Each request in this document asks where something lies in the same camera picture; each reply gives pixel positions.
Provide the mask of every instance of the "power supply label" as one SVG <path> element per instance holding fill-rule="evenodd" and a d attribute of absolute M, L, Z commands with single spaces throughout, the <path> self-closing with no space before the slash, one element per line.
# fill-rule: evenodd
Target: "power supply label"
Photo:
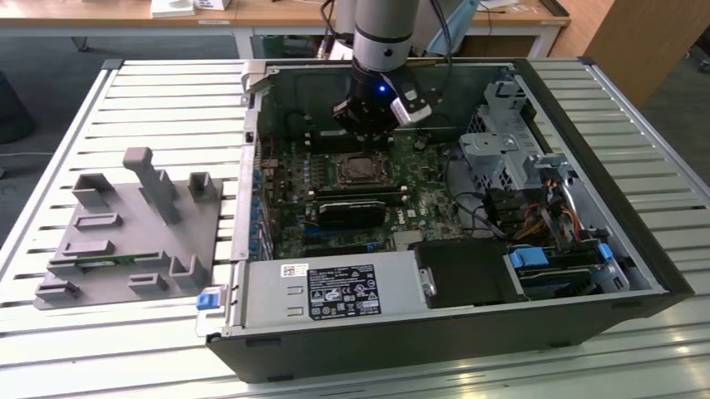
<path fill-rule="evenodd" d="M 308 270 L 308 314 L 312 320 L 380 313 L 377 279 L 371 264 Z"/>

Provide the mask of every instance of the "gray plastic peg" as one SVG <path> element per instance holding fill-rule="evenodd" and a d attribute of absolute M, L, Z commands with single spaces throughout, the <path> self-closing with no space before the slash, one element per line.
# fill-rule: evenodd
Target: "gray plastic peg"
<path fill-rule="evenodd" d="M 173 204 L 174 188 L 169 179 L 161 180 L 150 163 L 152 159 L 153 151 L 149 148 L 130 147 L 122 155 L 122 166 L 134 172 L 142 185 L 142 193 L 153 203 L 165 224 L 174 224 L 180 221 L 180 213 Z"/>

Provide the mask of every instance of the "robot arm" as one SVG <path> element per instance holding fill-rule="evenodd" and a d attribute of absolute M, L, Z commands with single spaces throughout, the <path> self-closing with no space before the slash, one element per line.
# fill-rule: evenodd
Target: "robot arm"
<path fill-rule="evenodd" d="M 419 122 L 440 97 L 421 90 L 405 65 L 417 6 L 419 0 L 357 0 L 350 87 L 333 118 L 364 142 Z"/>

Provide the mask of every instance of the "barcode sticker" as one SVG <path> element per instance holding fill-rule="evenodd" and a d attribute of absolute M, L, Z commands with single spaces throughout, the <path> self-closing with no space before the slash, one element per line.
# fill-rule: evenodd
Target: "barcode sticker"
<path fill-rule="evenodd" d="M 200 25 L 228 25 L 229 21 L 221 21 L 218 19 L 200 19 L 197 23 Z"/>
<path fill-rule="evenodd" d="M 281 264 L 280 277 L 304 277 L 308 271 L 308 264 Z"/>

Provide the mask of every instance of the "wooden desk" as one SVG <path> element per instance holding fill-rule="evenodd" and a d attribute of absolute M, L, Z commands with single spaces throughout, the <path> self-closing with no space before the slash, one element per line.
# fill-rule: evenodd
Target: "wooden desk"
<path fill-rule="evenodd" d="M 533 37 L 531 57 L 544 57 L 567 17 L 553 17 L 539 0 L 524 11 L 477 13 L 468 36 Z M 225 11 L 150 18 L 149 0 L 0 0 L 0 36 L 233 36 L 241 58 L 253 58 L 256 35 L 318 35 L 318 4 L 297 0 L 232 0 Z"/>
<path fill-rule="evenodd" d="M 467 36 L 532 36 L 535 41 L 529 57 L 545 57 L 560 27 L 568 25 L 568 17 L 555 17 L 539 0 L 521 0 L 523 7 L 504 7 L 477 12 Z M 257 35 L 317 35 L 324 23 L 320 4 L 300 0 L 238 0 L 234 34 L 240 54 L 250 50 L 250 38 Z"/>
<path fill-rule="evenodd" d="M 149 0 L 0 0 L 0 36 L 70 37 L 78 50 L 96 36 L 233 36 L 237 0 L 185 17 L 153 19 L 149 7 Z"/>
<path fill-rule="evenodd" d="M 230 26 L 236 7 L 233 0 L 225 11 L 194 10 L 194 15 L 153 19 L 149 0 L 0 0 L 0 27 Z"/>

